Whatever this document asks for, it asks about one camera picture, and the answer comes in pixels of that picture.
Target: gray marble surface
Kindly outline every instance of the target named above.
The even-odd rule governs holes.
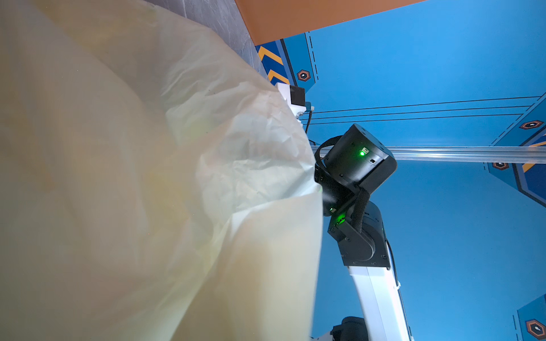
[[[235,0],[147,0],[212,28],[237,54],[267,79]]]

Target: plastic bag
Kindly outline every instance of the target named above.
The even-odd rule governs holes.
[[[273,86],[144,2],[0,10],[0,339],[307,339],[321,195]]]

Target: crumpled plastic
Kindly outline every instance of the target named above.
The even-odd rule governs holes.
[[[0,29],[0,339],[308,339],[321,194],[277,90],[141,1]]]

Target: orange surface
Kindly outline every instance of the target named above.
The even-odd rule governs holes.
[[[423,0],[235,0],[255,45]]]

